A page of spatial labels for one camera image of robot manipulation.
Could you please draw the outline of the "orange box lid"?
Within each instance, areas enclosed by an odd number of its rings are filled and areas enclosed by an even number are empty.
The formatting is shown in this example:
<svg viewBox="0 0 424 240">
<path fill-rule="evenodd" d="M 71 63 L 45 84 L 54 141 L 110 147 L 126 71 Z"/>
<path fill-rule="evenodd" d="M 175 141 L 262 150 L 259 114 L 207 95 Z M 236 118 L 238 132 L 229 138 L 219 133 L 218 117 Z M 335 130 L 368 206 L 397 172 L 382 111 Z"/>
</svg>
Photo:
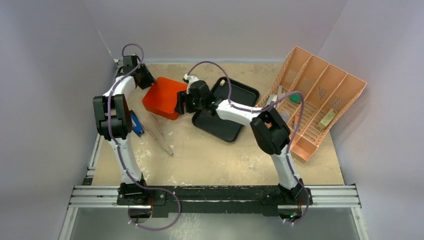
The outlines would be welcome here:
<svg viewBox="0 0 424 240">
<path fill-rule="evenodd" d="M 158 77 L 142 99 L 143 103 L 177 103 L 177 92 L 185 91 L 187 84 L 166 77 Z"/>
</svg>

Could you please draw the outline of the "pink metal tongs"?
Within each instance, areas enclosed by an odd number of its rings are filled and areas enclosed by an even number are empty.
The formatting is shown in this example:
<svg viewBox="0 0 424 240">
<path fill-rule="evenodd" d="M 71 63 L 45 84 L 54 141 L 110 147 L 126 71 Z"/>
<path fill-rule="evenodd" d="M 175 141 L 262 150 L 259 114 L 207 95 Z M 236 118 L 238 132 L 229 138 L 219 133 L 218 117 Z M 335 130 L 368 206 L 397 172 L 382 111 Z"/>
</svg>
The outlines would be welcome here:
<svg viewBox="0 0 424 240">
<path fill-rule="evenodd" d="M 165 135 L 164 135 L 164 132 L 163 132 L 162 128 L 160 127 L 157 118 L 152 113 L 149 113 L 148 115 L 151 118 L 151 121 L 154 123 L 154 126 L 156 127 L 156 130 L 155 130 L 156 134 L 145 123 L 141 123 L 141 126 L 142 126 L 143 130 L 145 132 L 147 132 L 153 138 L 153 140 L 155 140 L 157 143 L 159 143 L 160 147 L 169 156 L 173 156 L 174 155 L 174 151 L 173 151 L 171 145 L 166 140 Z"/>
</svg>

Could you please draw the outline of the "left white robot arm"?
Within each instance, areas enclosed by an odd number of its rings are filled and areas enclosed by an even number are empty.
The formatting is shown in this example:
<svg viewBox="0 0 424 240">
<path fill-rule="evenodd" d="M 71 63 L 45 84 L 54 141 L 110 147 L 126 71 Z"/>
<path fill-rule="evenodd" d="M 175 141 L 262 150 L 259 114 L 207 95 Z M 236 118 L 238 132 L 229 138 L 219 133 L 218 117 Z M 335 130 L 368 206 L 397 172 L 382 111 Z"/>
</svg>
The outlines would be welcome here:
<svg viewBox="0 0 424 240">
<path fill-rule="evenodd" d="M 148 74 L 139 56 L 125 55 L 110 89 L 92 100 L 97 132 L 112 147 L 118 162 L 121 175 L 119 204 L 127 201 L 133 205 L 142 205 L 152 195 L 147 189 L 131 145 L 133 122 L 127 104 L 127 98 L 133 90 L 144 83 L 151 86 L 152 81 L 146 78 Z"/>
</svg>

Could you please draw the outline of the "orange chocolate box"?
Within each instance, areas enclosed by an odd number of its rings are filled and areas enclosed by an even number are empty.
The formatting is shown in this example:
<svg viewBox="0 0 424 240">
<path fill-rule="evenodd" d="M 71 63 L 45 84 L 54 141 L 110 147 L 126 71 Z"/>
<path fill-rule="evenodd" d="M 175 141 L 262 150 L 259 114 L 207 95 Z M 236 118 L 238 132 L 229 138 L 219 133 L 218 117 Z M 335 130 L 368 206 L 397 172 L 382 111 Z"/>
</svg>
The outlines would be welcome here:
<svg viewBox="0 0 424 240">
<path fill-rule="evenodd" d="M 175 103 L 143 102 L 143 105 L 147 111 L 169 120 L 176 120 L 180 116 L 180 114 L 175 110 Z"/>
</svg>

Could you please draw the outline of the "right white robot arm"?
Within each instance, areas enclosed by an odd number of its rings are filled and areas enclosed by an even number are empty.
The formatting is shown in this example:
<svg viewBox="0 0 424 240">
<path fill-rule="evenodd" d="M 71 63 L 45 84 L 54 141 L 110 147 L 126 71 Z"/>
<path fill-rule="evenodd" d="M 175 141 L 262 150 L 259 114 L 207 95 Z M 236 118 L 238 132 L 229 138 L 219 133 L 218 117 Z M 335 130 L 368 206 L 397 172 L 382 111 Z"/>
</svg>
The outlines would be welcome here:
<svg viewBox="0 0 424 240">
<path fill-rule="evenodd" d="M 221 120 L 250 127 L 259 148 L 270 155 L 278 176 L 282 200 L 288 204 L 298 199 L 311 199 L 293 166 L 290 153 L 290 129 L 278 111 L 272 107 L 258 108 L 215 97 L 205 81 L 185 75 L 186 90 L 177 93 L 175 110 L 179 114 L 203 111 Z"/>
</svg>

